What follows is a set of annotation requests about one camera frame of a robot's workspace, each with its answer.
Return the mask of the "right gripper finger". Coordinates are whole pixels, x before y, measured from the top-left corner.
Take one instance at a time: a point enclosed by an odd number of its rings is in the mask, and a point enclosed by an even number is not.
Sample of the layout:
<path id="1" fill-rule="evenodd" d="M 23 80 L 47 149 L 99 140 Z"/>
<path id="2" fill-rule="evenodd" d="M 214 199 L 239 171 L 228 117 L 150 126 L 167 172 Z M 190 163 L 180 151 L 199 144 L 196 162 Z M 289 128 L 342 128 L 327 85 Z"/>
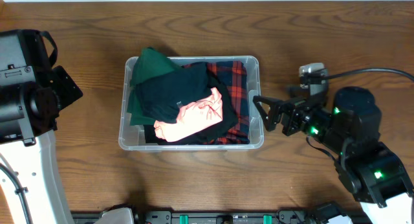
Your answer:
<path id="1" fill-rule="evenodd" d="M 276 125 L 281 120 L 279 109 L 283 105 L 283 101 L 276 98 L 256 95 L 253 97 L 253 104 L 263 120 L 265 129 L 267 131 L 274 131 Z"/>
<path id="2" fill-rule="evenodd" d="M 309 90 L 300 86 L 290 85 L 287 87 L 289 96 L 309 96 Z"/>

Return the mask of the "red navy plaid shirt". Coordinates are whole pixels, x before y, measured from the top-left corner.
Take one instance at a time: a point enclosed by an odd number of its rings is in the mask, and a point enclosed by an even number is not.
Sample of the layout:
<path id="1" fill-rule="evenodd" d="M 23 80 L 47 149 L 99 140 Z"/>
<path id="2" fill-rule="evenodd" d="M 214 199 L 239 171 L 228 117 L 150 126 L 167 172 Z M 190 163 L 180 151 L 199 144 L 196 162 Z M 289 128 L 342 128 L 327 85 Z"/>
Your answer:
<path id="1" fill-rule="evenodd" d="M 247 73 L 242 62 L 227 61 L 207 63 L 207 70 L 213 72 L 220 81 L 227 87 L 233 100 L 234 109 L 240 108 L 239 126 L 235 128 L 236 137 L 239 140 L 235 144 L 249 144 L 249 108 L 248 108 L 248 92 L 246 88 Z"/>

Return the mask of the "clear plastic storage bin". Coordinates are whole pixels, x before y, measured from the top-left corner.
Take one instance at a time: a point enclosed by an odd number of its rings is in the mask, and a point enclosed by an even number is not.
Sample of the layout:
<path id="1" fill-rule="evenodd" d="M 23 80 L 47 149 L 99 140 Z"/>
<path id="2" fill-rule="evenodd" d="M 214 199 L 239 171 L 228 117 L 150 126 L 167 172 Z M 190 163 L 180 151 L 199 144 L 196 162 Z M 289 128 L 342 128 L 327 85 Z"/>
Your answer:
<path id="1" fill-rule="evenodd" d="M 227 151 L 247 151 L 260 148 L 264 143 L 264 125 L 262 118 L 255 107 L 252 99 L 261 94 L 259 77 L 259 62 L 253 56 L 196 56 L 196 57 L 171 57 L 170 60 L 177 65 L 187 65 L 194 62 L 226 62 L 240 61 L 246 68 L 246 88 L 248 91 L 249 106 L 249 144 L 211 144 L 211 145 L 167 145 L 161 146 L 155 143 L 147 143 L 145 140 L 144 127 L 130 125 L 131 114 L 127 112 L 129 105 L 129 95 L 131 92 L 130 81 L 132 78 L 133 67 L 138 60 L 137 56 L 129 58 L 125 63 L 124 90 L 122 97 L 122 108 L 120 116 L 120 130 L 118 144 L 123 150 L 127 151 L 208 151 L 208 150 L 227 150 Z"/>

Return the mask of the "salmon pink garment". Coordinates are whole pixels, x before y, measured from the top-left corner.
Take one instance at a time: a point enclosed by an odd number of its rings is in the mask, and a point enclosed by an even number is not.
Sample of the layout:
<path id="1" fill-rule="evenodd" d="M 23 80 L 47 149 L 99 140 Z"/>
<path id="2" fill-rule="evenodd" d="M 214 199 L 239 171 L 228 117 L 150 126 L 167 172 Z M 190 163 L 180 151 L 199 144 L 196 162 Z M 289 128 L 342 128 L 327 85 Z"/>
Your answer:
<path id="1" fill-rule="evenodd" d="M 176 142 L 223 121 L 222 95 L 216 87 L 206 98 L 180 108 L 176 123 L 156 121 L 155 135 L 167 142 Z"/>

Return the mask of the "dark green garment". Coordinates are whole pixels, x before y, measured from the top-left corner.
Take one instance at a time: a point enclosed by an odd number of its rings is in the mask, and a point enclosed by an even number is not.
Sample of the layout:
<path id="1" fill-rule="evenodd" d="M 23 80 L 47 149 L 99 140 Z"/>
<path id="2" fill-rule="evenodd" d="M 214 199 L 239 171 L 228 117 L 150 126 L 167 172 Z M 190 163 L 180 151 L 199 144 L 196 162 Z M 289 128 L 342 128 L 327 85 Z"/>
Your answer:
<path id="1" fill-rule="evenodd" d="M 173 63 L 163 53 L 148 47 L 142 50 L 133 67 L 131 81 L 129 87 L 131 92 L 129 95 L 127 112 L 131 114 L 130 125 L 153 125 L 155 119 L 147 117 L 143 114 L 140 102 L 136 97 L 135 86 L 145 82 L 146 80 L 181 69 L 181 66 Z"/>

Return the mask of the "black garment with white tag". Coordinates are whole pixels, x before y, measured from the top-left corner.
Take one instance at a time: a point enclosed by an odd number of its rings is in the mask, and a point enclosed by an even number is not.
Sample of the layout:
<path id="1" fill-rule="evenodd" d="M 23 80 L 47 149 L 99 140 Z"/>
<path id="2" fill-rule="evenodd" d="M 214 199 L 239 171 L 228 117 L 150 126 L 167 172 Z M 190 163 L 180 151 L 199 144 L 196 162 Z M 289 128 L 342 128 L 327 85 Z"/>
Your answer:
<path id="1" fill-rule="evenodd" d="M 135 86 L 142 114 L 153 120 L 176 123 L 180 108 L 212 94 L 204 62 L 150 78 Z"/>

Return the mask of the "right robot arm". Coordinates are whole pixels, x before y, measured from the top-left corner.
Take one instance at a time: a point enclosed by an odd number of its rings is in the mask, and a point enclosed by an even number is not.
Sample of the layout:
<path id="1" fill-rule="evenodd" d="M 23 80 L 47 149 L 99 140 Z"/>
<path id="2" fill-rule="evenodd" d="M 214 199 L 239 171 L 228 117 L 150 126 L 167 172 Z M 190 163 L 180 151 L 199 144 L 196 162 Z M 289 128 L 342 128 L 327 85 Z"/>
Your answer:
<path id="1" fill-rule="evenodd" d="M 306 134 L 322 144 L 343 186 L 372 223 L 412 223 L 413 183 L 398 156 L 380 141 L 382 112 L 361 87 L 339 89 L 330 111 L 328 88 L 310 85 L 289 100 L 256 95 L 253 103 L 267 131 L 277 124 L 291 136 Z"/>

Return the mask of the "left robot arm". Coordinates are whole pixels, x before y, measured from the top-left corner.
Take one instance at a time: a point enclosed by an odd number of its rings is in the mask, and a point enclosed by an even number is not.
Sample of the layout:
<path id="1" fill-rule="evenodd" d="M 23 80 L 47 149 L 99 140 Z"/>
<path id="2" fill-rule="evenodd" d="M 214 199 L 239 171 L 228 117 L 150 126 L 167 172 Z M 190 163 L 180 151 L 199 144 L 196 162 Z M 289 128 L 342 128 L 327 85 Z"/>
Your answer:
<path id="1" fill-rule="evenodd" d="M 47 31 L 1 33 L 1 190 L 14 223 L 73 223 L 56 159 L 56 119 L 83 93 Z"/>

